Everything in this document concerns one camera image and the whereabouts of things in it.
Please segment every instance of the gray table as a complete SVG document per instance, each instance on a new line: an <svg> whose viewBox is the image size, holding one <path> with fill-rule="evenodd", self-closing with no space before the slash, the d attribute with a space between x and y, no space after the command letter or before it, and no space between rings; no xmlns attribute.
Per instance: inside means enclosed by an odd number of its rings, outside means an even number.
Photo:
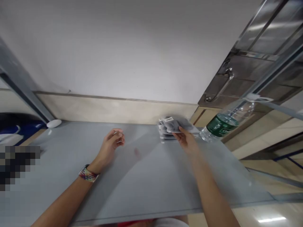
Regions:
<svg viewBox="0 0 303 227"><path fill-rule="evenodd" d="M187 157L177 142L161 144L154 125L63 123L31 145L41 158L10 191L1 192L1 226L29 226L98 153L103 137L122 128L126 144L94 183L72 225L96 225L202 212ZM197 139L215 180L232 207L273 202L221 143Z"/></svg>

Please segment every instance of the woven watch band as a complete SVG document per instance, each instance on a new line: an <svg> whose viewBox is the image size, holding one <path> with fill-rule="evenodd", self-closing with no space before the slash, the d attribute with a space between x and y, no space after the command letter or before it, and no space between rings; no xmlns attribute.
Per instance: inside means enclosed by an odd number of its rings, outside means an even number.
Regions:
<svg viewBox="0 0 303 227"><path fill-rule="evenodd" d="M95 173L90 172L89 170L87 170L88 166L89 166L89 164L85 165L82 168L82 170L79 172L79 176L81 178L83 178L84 180L94 182L97 179L97 177L99 176L99 174L95 174Z"/></svg>

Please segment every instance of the door handle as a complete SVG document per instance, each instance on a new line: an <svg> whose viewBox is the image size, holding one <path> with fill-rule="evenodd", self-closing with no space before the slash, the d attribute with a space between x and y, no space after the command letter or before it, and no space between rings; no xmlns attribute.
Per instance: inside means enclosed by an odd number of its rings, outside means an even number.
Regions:
<svg viewBox="0 0 303 227"><path fill-rule="evenodd" d="M230 83L230 81L234 78L234 73L233 73L233 69L232 68L229 68L225 71L225 74L224 75L227 75L228 76L228 79L227 81L225 82L225 84L223 85L223 87L220 89L220 91L215 95L215 97L211 98L211 97L208 97L206 96L205 97L205 102L214 102L216 101L219 96L223 93L223 91L226 89L227 85Z"/></svg>

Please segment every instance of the pixelated area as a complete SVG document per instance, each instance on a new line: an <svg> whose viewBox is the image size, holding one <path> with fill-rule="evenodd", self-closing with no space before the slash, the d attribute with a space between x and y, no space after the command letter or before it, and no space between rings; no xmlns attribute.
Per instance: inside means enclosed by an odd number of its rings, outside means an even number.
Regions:
<svg viewBox="0 0 303 227"><path fill-rule="evenodd" d="M40 159L40 146L0 146L0 191L8 191L21 172L30 171L36 159Z"/></svg>

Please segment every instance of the green bottle label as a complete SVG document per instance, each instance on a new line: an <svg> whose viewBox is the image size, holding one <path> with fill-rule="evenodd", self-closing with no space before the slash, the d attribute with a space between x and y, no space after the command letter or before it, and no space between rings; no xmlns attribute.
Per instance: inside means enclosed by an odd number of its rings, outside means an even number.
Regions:
<svg viewBox="0 0 303 227"><path fill-rule="evenodd" d="M229 134L232 130L238 127L238 122L235 119L232 119L236 126L230 125L216 115L206 126L207 130L217 137L224 137Z"/></svg>

